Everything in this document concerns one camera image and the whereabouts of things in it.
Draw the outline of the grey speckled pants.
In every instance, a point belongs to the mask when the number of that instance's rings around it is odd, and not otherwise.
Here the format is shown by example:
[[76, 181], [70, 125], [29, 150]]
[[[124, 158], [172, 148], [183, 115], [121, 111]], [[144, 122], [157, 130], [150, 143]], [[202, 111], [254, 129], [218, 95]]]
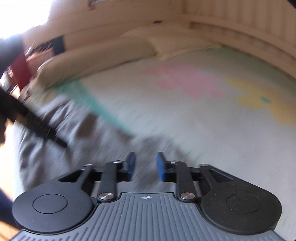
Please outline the grey speckled pants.
[[29, 190], [77, 168], [91, 164], [95, 168], [124, 160], [130, 152], [136, 154], [131, 182], [122, 182], [120, 192], [173, 192], [171, 182], [161, 182], [157, 170], [157, 153], [169, 160], [183, 160], [177, 145], [163, 136], [131, 135], [86, 107], [63, 96], [41, 106], [37, 115], [57, 130], [68, 147], [45, 140], [17, 125], [18, 164], [24, 190]]

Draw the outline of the wooden slatted headboard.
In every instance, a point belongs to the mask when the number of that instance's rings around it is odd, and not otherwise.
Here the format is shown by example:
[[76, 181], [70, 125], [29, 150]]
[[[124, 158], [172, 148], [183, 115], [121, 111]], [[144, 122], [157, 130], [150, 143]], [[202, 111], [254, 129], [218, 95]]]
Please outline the wooden slatted headboard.
[[295, 1], [185, 1], [190, 28], [295, 77]]

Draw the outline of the floral bed blanket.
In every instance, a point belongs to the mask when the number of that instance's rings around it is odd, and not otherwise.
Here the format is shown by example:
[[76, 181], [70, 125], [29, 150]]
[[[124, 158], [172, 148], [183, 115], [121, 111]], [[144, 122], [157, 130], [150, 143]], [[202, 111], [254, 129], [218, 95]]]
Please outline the floral bed blanket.
[[295, 240], [295, 80], [231, 48], [142, 59], [50, 89], [134, 135], [167, 136], [208, 163], [272, 192], [276, 232]]

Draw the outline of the beige pillow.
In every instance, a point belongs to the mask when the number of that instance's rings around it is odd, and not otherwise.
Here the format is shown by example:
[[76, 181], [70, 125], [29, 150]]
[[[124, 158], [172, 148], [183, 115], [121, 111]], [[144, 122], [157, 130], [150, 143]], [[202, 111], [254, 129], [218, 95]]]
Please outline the beige pillow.
[[119, 37], [56, 55], [38, 69], [35, 83], [49, 88], [123, 63], [150, 58], [155, 54], [153, 46], [145, 39]]

